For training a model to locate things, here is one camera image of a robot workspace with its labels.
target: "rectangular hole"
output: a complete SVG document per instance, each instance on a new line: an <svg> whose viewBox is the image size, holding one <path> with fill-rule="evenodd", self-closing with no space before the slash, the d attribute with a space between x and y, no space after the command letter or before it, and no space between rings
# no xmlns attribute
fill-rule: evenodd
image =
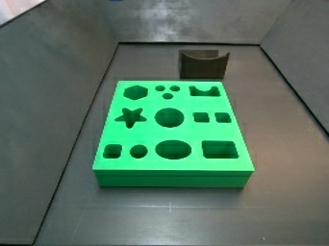
<svg viewBox="0 0 329 246"><path fill-rule="evenodd" d="M216 112L214 117L218 123L232 123L232 117L228 112Z"/></svg>
<svg viewBox="0 0 329 246"><path fill-rule="evenodd" d="M240 157L233 141L202 141L202 149L208 159L236 159Z"/></svg>
<svg viewBox="0 0 329 246"><path fill-rule="evenodd" d="M210 116L206 112L194 112L193 117L196 122L210 122Z"/></svg>
<svg viewBox="0 0 329 246"><path fill-rule="evenodd" d="M118 159L121 157L122 146L119 144L109 144L105 149L103 158Z"/></svg>

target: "circular hole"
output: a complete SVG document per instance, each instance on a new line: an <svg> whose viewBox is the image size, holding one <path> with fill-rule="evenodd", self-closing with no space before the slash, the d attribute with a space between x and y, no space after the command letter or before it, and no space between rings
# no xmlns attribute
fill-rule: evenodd
<svg viewBox="0 0 329 246"><path fill-rule="evenodd" d="M157 112L155 121L164 127L178 127L184 121L184 114L176 109L164 109Z"/></svg>
<svg viewBox="0 0 329 246"><path fill-rule="evenodd" d="M158 86L155 89L157 89L158 91L164 91L164 90L165 90L165 86Z"/></svg>
<svg viewBox="0 0 329 246"><path fill-rule="evenodd" d="M135 159L143 158L149 153L149 149L145 145L135 145L130 150L130 155Z"/></svg>
<svg viewBox="0 0 329 246"><path fill-rule="evenodd" d="M184 141L168 140L157 145L155 152L165 159L178 160L190 155L192 148Z"/></svg>
<svg viewBox="0 0 329 246"><path fill-rule="evenodd" d="M164 94L164 98L165 99L172 99L174 97L174 95L172 93L165 93Z"/></svg>
<svg viewBox="0 0 329 246"><path fill-rule="evenodd" d="M180 88L178 86L172 86L170 89L172 89L173 91L180 91L180 90L181 90L181 88Z"/></svg>

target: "star-shaped hole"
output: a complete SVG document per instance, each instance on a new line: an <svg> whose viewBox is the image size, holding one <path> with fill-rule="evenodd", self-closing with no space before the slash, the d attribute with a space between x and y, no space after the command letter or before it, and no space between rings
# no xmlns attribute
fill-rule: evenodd
<svg viewBox="0 0 329 246"><path fill-rule="evenodd" d="M130 129L134 127L138 121L147 121L146 118L141 116L143 109L130 110L127 108L122 109L123 115L115 119L115 121L125 121L126 127Z"/></svg>

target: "shape sorter board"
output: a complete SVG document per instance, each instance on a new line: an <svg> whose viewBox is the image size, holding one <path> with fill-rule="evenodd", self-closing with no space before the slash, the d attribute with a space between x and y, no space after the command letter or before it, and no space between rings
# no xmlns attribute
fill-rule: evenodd
<svg viewBox="0 0 329 246"><path fill-rule="evenodd" d="M93 170L101 186L244 187L254 167L222 83L118 82Z"/></svg>

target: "cutout hole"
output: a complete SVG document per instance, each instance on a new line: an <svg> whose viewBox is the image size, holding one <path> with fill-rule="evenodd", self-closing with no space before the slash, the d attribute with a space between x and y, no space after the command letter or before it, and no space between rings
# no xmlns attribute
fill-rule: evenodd
<svg viewBox="0 0 329 246"><path fill-rule="evenodd" d="M122 116L115 119L115 121L125 121L126 127L130 129L134 127L137 122L147 121L146 118L141 116L143 109L130 110L127 108L122 109Z"/></svg>
<svg viewBox="0 0 329 246"><path fill-rule="evenodd" d="M157 154L169 160L186 158L192 153L190 145L178 140L168 140L161 142L155 147Z"/></svg>
<svg viewBox="0 0 329 246"><path fill-rule="evenodd" d="M158 86L155 89L157 89L158 91L164 91L164 90L165 90L165 86Z"/></svg>
<svg viewBox="0 0 329 246"><path fill-rule="evenodd" d="M142 86L131 86L125 90L123 96L131 100L139 100L149 96L149 89Z"/></svg>
<svg viewBox="0 0 329 246"><path fill-rule="evenodd" d="M228 112L216 112L214 117L218 123L232 123L232 117Z"/></svg>
<svg viewBox="0 0 329 246"><path fill-rule="evenodd" d="M122 146L119 144L109 144L105 149L103 158L118 159L121 157Z"/></svg>
<svg viewBox="0 0 329 246"><path fill-rule="evenodd" d="M196 122L210 122L210 116L206 112L194 112L193 117Z"/></svg>
<svg viewBox="0 0 329 246"><path fill-rule="evenodd" d="M220 90L217 86L213 86L209 90L201 90L196 86L190 87L192 96L220 96Z"/></svg>
<svg viewBox="0 0 329 246"><path fill-rule="evenodd" d="M143 158L149 153L149 149L145 145L135 145L130 150L130 155L135 159Z"/></svg>
<svg viewBox="0 0 329 246"><path fill-rule="evenodd" d="M170 89L172 89L173 91L180 91L180 90L181 90L181 88L180 88L178 86L172 86Z"/></svg>
<svg viewBox="0 0 329 246"><path fill-rule="evenodd" d="M172 99L174 95L172 93L165 93L162 96L165 99Z"/></svg>
<svg viewBox="0 0 329 246"><path fill-rule="evenodd" d="M236 159L240 157L233 141L202 141L202 149L208 159Z"/></svg>
<svg viewBox="0 0 329 246"><path fill-rule="evenodd" d="M157 112L155 121L162 127L178 127L184 121L184 114L177 109L164 109Z"/></svg>

